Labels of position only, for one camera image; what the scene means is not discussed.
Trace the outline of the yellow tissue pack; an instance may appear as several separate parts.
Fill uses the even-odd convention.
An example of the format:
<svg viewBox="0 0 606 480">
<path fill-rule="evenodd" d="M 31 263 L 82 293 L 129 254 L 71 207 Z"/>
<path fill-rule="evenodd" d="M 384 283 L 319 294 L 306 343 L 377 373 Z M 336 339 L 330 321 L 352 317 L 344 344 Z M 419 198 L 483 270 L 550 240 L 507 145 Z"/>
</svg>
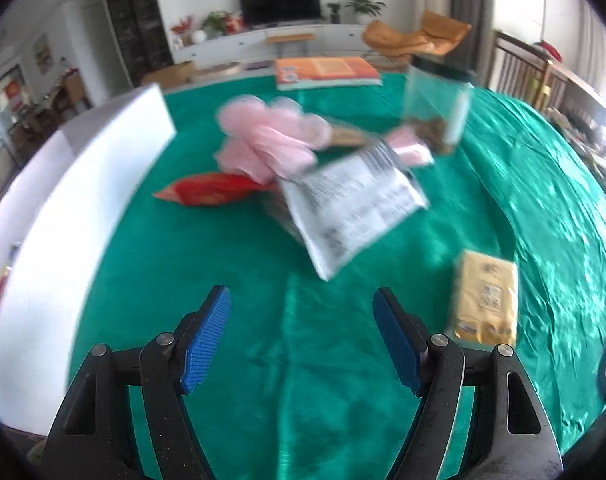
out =
<svg viewBox="0 0 606 480">
<path fill-rule="evenodd" d="M 463 346 L 516 345 L 519 270 L 510 261 L 464 250 L 457 263 L 447 333 Z"/>
</svg>

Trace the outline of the red snack packet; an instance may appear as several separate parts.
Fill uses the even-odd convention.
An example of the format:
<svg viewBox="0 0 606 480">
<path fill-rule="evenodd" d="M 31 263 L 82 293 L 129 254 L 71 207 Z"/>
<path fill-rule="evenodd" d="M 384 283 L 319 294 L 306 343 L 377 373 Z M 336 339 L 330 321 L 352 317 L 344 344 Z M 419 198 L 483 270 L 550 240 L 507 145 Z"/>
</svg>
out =
<svg viewBox="0 0 606 480">
<path fill-rule="evenodd" d="M 186 207 L 214 207 L 271 192 L 275 187 L 275 183 L 258 183 L 240 174 L 209 172 L 178 179 L 152 196 Z"/>
</svg>

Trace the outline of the white printed pouch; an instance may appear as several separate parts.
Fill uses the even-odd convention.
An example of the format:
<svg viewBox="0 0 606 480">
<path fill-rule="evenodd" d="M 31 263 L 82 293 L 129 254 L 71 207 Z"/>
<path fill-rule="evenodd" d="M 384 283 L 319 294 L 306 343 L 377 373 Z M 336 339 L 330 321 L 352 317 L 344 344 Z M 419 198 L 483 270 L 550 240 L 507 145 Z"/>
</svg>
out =
<svg viewBox="0 0 606 480">
<path fill-rule="evenodd" d="M 279 182 L 318 278 L 330 281 L 360 252 L 429 201 L 383 141 Z"/>
</svg>

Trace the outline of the pink straws bundle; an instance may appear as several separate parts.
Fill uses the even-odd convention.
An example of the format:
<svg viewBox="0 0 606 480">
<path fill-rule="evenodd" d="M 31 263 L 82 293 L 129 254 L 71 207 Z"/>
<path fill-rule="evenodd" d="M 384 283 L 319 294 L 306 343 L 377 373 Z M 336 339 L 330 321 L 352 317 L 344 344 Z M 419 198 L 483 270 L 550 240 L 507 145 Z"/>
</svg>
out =
<svg viewBox="0 0 606 480">
<path fill-rule="evenodd" d="M 332 148 L 361 148 L 373 141 L 384 141 L 399 160 L 410 168 L 432 165 L 431 151 L 408 126 L 397 127 L 385 134 L 374 134 L 353 126 L 332 127 Z"/>
</svg>

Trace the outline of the pink mesh bath pouf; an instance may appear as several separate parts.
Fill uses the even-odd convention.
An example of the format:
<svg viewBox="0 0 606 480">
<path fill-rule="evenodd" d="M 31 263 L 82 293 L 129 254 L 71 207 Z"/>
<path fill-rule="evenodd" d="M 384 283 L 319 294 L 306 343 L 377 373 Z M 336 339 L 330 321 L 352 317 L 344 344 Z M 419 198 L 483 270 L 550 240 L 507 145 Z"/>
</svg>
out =
<svg viewBox="0 0 606 480">
<path fill-rule="evenodd" d="M 332 140 L 330 122 L 304 112 L 289 98 L 267 103 L 257 96 L 238 96 L 218 110 L 217 123 L 226 136 L 215 154 L 219 170 L 259 184 L 315 166 L 316 153 Z"/>
</svg>

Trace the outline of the white cardboard box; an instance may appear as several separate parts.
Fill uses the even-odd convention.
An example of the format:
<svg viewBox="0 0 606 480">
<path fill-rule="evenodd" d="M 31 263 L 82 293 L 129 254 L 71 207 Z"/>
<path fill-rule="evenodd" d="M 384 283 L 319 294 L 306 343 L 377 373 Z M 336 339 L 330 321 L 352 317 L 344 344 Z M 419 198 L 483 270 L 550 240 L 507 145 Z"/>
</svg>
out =
<svg viewBox="0 0 606 480">
<path fill-rule="evenodd" d="M 48 434 L 103 255 L 176 128 L 157 84 L 63 125 L 0 200 L 0 422 Z"/>
</svg>

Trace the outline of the green satin tablecloth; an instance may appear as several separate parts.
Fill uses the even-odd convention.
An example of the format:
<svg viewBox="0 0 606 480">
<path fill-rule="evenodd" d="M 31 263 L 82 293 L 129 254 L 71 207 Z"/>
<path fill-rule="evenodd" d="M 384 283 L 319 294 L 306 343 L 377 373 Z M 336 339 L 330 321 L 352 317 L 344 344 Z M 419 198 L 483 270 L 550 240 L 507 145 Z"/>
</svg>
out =
<svg viewBox="0 0 606 480">
<path fill-rule="evenodd" d="M 214 285 L 232 312 L 205 382 L 186 400 L 221 479 L 381 479 L 417 398 L 372 315 L 386 286 L 444 330 L 460 254 L 519 269 L 516 352 L 560 448 L 606 402 L 606 194 L 536 110 L 478 89 L 458 148 L 417 178 L 429 200 L 330 281 L 258 197 L 186 208 L 156 192 L 215 168 L 215 116 L 235 96 L 277 96 L 270 77 L 170 94 L 176 136 L 129 204 L 90 290 L 72 363 L 94 344 L 142 346 L 174 328 Z"/>
</svg>

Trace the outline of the clear plastic jar black lid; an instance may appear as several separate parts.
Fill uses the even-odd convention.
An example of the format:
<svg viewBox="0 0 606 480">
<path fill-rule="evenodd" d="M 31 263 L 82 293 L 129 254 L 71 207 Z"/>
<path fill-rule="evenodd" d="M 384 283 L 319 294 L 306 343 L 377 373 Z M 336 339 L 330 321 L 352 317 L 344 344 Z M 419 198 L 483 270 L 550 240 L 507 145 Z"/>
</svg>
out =
<svg viewBox="0 0 606 480">
<path fill-rule="evenodd" d="M 475 74 L 415 55 L 406 76 L 403 123 L 433 154 L 449 155 L 460 143 L 471 106 Z"/>
</svg>

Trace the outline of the wooden slatted chair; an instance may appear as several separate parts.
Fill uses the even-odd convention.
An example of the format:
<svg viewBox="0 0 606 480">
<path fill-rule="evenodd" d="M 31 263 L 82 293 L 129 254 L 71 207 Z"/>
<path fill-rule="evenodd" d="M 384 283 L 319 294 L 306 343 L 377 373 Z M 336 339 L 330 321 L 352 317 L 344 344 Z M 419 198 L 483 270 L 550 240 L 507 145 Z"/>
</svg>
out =
<svg viewBox="0 0 606 480">
<path fill-rule="evenodd" d="M 540 114 L 558 110 L 588 125 L 606 125 L 606 100 L 541 47 L 496 30 L 486 87 L 519 99 Z"/>
</svg>

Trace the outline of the red flowers white vase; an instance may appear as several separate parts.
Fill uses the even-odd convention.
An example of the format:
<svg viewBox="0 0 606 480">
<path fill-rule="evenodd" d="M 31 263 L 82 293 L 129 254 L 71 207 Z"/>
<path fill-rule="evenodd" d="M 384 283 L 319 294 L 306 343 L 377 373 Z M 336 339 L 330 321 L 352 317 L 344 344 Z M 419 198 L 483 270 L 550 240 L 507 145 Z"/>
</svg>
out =
<svg viewBox="0 0 606 480">
<path fill-rule="evenodd" d="M 192 15 L 181 18 L 170 30 L 174 35 L 173 45 L 176 50 L 203 44 L 207 40 L 206 32 L 196 27 L 196 21 Z"/>
</svg>

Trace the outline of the orange lounge chair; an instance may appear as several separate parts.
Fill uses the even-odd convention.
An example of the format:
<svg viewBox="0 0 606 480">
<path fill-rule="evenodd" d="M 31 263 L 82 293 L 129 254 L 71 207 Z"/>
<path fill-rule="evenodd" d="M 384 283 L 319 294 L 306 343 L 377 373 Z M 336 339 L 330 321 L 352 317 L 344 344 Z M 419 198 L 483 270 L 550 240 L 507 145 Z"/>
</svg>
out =
<svg viewBox="0 0 606 480">
<path fill-rule="evenodd" d="M 404 68 L 415 55 L 442 58 L 467 38 L 472 25 L 429 10 L 423 12 L 419 28 L 400 32 L 380 20 L 372 21 L 361 34 L 369 51 L 365 58 L 377 68 Z"/>
</svg>

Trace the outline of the orange book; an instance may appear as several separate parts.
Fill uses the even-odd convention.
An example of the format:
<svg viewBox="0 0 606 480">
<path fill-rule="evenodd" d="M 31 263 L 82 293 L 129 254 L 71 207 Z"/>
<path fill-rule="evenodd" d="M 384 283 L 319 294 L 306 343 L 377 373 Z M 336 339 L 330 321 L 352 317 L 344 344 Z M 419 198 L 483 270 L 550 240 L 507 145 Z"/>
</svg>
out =
<svg viewBox="0 0 606 480">
<path fill-rule="evenodd" d="M 380 73 L 364 58 L 282 58 L 275 62 L 278 90 L 380 86 Z"/>
</svg>

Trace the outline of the small wooden bench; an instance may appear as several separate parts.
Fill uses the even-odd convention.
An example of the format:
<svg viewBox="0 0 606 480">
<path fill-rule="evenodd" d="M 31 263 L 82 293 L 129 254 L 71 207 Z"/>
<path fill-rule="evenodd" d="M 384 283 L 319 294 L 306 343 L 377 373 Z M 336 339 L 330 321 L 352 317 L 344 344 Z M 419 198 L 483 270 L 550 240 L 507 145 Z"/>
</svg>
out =
<svg viewBox="0 0 606 480">
<path fill-rule="evenodd" d="M 268 36 L 265 39 L 265 44 L 276 48 L 277 58 L 283 58 L 283 49 L 287 44 L 300 44 L 304 58 L 308 58 L 309 43 L 315 39 L 316 35 L 313 32 L 302 32 L 301 34 Z"/>
</svg>

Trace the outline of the green potted plant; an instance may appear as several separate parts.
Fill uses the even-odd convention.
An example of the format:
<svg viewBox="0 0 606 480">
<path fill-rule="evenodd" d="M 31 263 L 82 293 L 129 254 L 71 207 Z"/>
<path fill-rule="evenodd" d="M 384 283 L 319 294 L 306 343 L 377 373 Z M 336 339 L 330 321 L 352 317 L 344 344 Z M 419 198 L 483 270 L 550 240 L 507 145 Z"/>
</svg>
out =
<svg viewBox="0 0 606 480">
<path fill-rule="evenodd" d="M 380 18 L 386 3 L 381 0 L 347 0 L 346 6 L 353 11 L 358 24 L 368 25 Z"/>
</svg>

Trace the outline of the black television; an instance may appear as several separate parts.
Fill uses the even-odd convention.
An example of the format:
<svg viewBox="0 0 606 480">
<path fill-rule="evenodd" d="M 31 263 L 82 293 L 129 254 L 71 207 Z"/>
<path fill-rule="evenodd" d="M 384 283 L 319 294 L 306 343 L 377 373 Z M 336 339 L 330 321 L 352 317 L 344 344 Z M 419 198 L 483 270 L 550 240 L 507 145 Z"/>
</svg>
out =
<svg viewBox="0 0 606 480">
<path fill-rule="evenodd" d="M 322 18 L 320 0 L 240 0 L 240 7 L 248 27 Z"/>
</svg>

